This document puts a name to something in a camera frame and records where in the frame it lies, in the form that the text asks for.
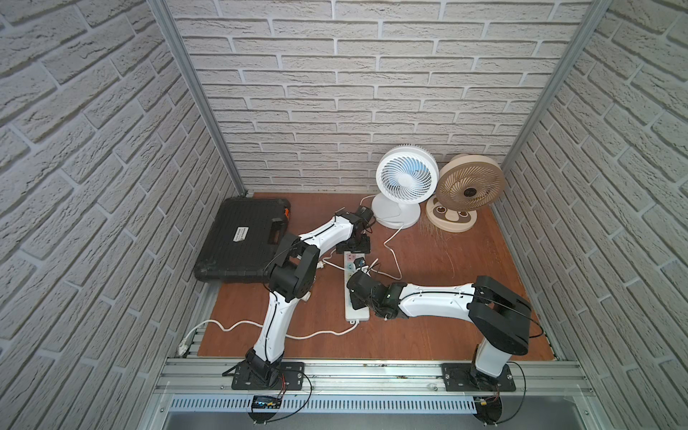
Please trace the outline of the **aluminium front rail frame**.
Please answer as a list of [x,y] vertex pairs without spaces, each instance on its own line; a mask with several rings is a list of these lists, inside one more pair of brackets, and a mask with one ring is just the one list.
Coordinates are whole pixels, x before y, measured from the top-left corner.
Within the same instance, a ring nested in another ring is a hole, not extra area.
[[473,383],[468,361],[289,359],[276,382],[261,384],[230,358],[170,358],[154,383],[141,429],[161,429],[174,412],[269,412],[257,398],[280,397],[274,411],[307,413],[469,414],[488,401],[505,407],[512,424],[527,417],[526,403],[550,412],[550,401],[573,403],[573,421],[585,429],[611,423],[574,361],[510,363],[494,382]]

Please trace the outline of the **beige bear desk fan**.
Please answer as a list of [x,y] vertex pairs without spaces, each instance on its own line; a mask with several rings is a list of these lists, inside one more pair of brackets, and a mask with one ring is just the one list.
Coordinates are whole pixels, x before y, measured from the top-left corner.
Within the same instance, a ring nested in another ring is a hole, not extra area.
[[505,187],[505,175],[496,161],[484,155],[457,155],[440,170],[426,216],[437,229],[466,232],[476,224],[478,209],[492,204]]

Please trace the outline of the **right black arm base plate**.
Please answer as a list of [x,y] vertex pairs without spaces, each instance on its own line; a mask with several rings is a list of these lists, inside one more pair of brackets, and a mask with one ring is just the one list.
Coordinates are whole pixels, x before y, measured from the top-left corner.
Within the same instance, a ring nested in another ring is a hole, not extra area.
[[447,392],[515,392],[511,369],[503,367],[500,376],[479,372],[470,363],[443,363],[442,380]]

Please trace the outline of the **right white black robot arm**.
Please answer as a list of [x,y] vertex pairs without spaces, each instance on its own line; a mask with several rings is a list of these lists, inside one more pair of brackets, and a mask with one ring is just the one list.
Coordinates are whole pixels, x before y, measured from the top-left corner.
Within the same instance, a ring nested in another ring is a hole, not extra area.
[[474,324],[483,340],[472,361],[473,374],[496,379],[510,358],[529,353],[530,302],[489,276],[454,287],[404,282],[385,286],[359,270],[349,278],[347,289],[354,308],[365,306],[385,320],[431,316]]

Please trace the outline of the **black plastic tool case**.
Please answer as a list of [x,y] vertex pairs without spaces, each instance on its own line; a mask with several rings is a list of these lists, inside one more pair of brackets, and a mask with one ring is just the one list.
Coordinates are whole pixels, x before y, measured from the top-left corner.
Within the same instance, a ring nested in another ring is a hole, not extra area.
[[202,282],[268,281],[266,265],[287,232],[286,199],[233,197],[222,202],[195,262],[193,275]]

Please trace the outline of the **left small controller board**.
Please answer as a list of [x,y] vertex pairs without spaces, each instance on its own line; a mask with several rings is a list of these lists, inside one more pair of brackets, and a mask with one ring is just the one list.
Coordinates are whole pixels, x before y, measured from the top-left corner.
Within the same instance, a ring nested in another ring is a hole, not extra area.
[[255,395],[252,399],[251,410],[279,410],[282,398],[279,396]]

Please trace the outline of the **white power strip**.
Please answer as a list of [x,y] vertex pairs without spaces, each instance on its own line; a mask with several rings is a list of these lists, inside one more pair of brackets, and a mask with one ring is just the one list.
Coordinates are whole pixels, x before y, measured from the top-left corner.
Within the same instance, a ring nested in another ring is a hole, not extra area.
[[352,254],[346,251],[343,254],[343,268],[344,268],[344,294],[345,294],[345,318],[351,323],[360,323],[368,321],[370,318],[370,311],[366,306],[360,309],[355,309],[352,302],[351,293],[348,288],[348,282],[351,276],[358,270],[356,267],[356,259],[364,257],[364,254]]

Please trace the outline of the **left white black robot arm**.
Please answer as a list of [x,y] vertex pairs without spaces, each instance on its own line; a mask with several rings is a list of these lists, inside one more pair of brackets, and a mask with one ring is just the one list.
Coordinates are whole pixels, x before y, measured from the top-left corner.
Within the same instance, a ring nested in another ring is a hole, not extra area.
[[263,328],[254,347],[247,351],[251,375],[267,386],[281,377],[280,363],[291,319],[298,303],[306,299],[315,282],[317,263],[337,245],[365,245],[373,211],[360,206],[354,212],[337,211],[321,227],[295,236],[286,234],[266,266],[270,301]]

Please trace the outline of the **white desk fan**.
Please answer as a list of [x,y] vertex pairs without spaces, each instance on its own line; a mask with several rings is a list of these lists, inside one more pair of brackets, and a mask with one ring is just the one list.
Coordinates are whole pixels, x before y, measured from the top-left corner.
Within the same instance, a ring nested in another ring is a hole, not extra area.
[[388,229],[413,227],[420,219],[421,202],[435,193],[438,181],[439,168],[430,152],[414,145],[392,148],[376,169],[376,221]]

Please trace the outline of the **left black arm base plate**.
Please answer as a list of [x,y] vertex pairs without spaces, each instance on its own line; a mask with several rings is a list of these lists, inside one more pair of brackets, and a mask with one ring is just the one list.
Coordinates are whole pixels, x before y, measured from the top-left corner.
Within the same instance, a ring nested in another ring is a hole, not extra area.
[[234,391],[286,390],[300,391],[303,387],[305,363],[297,361],[281,362],[277,367],[256,370],[245,360],[224,372],[232,376],[231,389]]

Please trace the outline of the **right round black connector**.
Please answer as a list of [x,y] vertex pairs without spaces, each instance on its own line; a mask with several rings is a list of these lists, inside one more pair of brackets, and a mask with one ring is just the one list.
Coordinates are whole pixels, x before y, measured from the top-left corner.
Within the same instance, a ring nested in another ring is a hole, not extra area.
[[503,413],[503,403],[499,397],[474,397],[476,413],[474,417],[485,426],[496,425]]

